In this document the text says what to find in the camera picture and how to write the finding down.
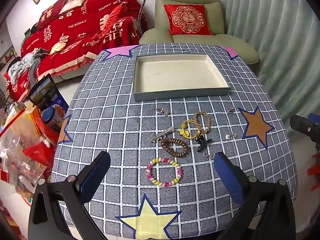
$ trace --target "armrest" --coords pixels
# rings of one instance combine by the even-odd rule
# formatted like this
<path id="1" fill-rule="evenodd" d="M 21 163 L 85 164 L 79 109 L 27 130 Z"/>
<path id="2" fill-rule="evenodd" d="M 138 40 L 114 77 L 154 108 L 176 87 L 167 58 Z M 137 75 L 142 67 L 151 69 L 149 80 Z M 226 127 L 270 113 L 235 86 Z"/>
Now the armrest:
<path id="1" fill-rule="evenodd" d="M 139 44 L 150 43 L 170 43 L 173 42 L 172 35 L 168 31 L 159 30 L 156 28 L 147 30 L 141 37 Z"/>

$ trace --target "checkered tablecloth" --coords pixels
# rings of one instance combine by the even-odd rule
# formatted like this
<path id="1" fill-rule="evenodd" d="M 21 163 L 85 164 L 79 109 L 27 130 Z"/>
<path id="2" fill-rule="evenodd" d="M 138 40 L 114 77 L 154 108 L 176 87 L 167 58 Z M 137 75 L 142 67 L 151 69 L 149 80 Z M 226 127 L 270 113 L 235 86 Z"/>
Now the checkered tablecloth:
<path id="1" fill-rule="evenodd" d="M 134 100 L 136 56 L 189 52 L 209 55 L 231 85 L 228 95 Z M 230 60 L 219 47 L 185 43 L 141 45 L 132 50 L 132 58 L 117 56 L 102 62 L 104 55 L 108 53 L 100 53 L 74 94 L 67 128 L 73 142 L 58 146 L 52 172 L 53 181 L 62 181 L 78 174 L 101 150 L 110 153 L 111 168 L 86 205 L 102 232 L 133 238 L 133 230 L 116 217 L 137 214 L 144 193 L 159 213 L 181 211 L 167 228 L 172 238 L 215 232 L 230 223 L 239 206 L 232 202 L 213 162 L 196 152 L 199 144 L 179 135 L 180 124 L 196 111 L 205 111 L 211 117 L 211 130 L 205 135 L 213 141 L 205 150 L 208 154 L 223 151 L 233 164 L 261 181 L 283 178 L 292 198 L 296 197 L 297 171 L 284 125 L 263 86 L 241 58 Z M 275 127 L 268 133 L 268 151 L 257 138 L 242 139 L 246 120 L 239 111 L 226 111 L 239 107 L 253 112 L 257 106 L 265 121 Z M 157 114 L 158 107 L 169 109 L 171 114 Z M 191 150 L 178 159 L 184 171 L 180 183 L 163 188 L 151 184 L 145 170 L 152 158 L 171 157 L 159 144 L 150 142 L 153 135 L 170 126 L 176 128 L 173 136 L 188 142 Z M 225 135 L 231 132 L 237 133 L 236 139 L 226 140 Z M 174 168 L 167 165 L 155 168 L 153 174 L 160 181 L 175 177 Z M 68 224 L 73 225 L 66 206 L 61 206 Z"/>

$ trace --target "brown star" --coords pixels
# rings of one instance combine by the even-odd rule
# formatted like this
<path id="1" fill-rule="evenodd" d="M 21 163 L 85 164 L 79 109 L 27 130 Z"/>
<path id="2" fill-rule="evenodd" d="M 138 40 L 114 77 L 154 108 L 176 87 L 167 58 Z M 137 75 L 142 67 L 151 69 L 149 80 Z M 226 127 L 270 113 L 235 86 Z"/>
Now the brown star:
<path id="1" fill-rule="evenodd" d="M 67 132 L 67 128 L 68 128 L 71 116 L 72 115 L 68 115 L 63 121 L 57 145 L 59 143 L 73 142 L 73 139 L 70 137 L 70 135 Z"/>
<path id="2" fill-rule="evenodd" d="M 241 108 L 239 111 L 247 121 L 247 127 L 245 128 L 243 139 L 257 137 L 268 150 L 267 133 L 274 129 L 273 126 L 268 124 L 257 106 L 253 113 L 249 113 Z"/>

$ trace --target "curtain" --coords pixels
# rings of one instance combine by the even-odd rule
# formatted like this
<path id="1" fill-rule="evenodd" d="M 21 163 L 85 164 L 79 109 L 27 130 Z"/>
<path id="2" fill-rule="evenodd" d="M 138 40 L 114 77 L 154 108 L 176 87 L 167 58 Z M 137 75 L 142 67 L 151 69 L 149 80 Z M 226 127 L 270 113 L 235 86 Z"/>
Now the curtain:
<path id="1" fill-rule="evenodd" d="M 221 0 L 227 34 L 260 54 L 259 80 L 286 128 L 320 105 L 320 24 L 305 0 Z"/>

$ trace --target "shallow tray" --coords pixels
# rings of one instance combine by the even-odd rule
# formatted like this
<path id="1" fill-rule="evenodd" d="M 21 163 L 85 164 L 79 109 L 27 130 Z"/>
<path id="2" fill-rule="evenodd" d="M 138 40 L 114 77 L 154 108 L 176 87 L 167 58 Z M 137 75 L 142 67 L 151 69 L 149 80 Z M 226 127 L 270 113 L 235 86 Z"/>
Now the shallow tray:
<path id="1" fill-rule="evenodd" d="M 229 83 L 207 54 L 138 56 L 135 63 L 135 101 L 226 95 L 229 90 Z"/>

